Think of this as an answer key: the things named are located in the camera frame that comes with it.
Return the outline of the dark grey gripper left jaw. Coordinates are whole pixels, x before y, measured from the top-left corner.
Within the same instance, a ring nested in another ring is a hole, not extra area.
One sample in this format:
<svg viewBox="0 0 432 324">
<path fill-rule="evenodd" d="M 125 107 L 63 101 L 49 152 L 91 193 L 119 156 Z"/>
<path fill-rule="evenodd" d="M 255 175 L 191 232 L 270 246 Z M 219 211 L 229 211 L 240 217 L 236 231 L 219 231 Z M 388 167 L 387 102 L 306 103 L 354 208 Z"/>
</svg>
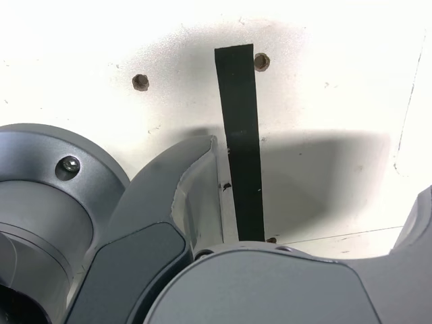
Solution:
<svg viewBox="0 0 432 324">
<path fill-rule="evenodd" d="M 162 152 L 120 198 L 66 323 L 142 323 L 194 253 L 223 242 L 217 139 Z"/>
</svg>

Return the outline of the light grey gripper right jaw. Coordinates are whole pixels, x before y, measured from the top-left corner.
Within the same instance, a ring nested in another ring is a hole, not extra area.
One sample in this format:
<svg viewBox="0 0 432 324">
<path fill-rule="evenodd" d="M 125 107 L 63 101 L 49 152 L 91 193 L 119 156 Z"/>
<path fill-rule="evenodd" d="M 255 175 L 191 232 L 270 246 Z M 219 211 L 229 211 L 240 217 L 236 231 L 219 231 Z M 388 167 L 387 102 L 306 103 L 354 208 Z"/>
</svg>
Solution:
<svg viewBox="0 0 432 324">
<path fill-rule="evenodd" d="M 324 259 L 289 248 L 210 254 L 180 272 L 146 323 L 430 323 L 431 190 L 391 252 Z"/>
</svg>

